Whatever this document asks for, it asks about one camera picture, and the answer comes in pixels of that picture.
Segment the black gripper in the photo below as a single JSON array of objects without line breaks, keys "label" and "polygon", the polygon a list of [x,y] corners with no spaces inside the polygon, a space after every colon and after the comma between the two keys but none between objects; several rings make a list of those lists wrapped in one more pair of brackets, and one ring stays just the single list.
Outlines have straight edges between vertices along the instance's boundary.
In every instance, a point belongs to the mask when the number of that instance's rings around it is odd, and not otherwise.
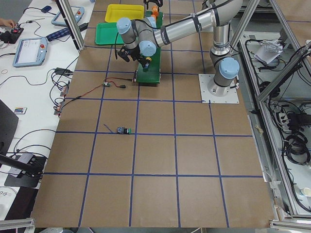
[{"label": "black gripper", "polygon": [[133,61],[137,60],[141,65],[143,65],[145,57],[140,54],[139,46],[136,46],[134,49],[122,46],[120,50],[116,50],[116,59],[120,57],[126,62],[130,62],[129,56],[133,59]]},{"label": "black gripper", "polygon": [[144,0],[143,3],[146,5],[146,8],[149,8],[149,3],[155,3],[158,8],[162,7],[162,0]]}]

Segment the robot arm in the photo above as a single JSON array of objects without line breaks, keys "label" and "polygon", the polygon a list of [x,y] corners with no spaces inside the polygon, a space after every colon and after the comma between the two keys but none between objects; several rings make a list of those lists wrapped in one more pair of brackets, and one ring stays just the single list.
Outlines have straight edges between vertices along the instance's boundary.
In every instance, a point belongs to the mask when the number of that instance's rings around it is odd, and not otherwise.
[{"label": "robot arm", "polygon": [[160,26],[157,25],[158,19],[154,14],[143,19],[122,17],[117,21],[116,28],[123,46],[115,50],[115,57],[126,62],[138,61],[142,72],[135,71],[133,82],[159,84],[162,46],[212,27],[212,54],[223,58],[230,51],[229,24],[241,7],[241,0],[206,0],[201,11]]}]

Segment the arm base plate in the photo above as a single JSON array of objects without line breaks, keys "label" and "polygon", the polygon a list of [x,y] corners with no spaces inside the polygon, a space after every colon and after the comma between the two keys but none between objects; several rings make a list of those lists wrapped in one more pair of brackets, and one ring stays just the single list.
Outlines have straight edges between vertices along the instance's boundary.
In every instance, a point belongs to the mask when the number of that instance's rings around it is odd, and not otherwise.
[{"label": "arm base plate", "polygon": [[230,86],[220,87],[214,82],[214,74],[199,74],[202,103],[239,104],[234,80]]}]

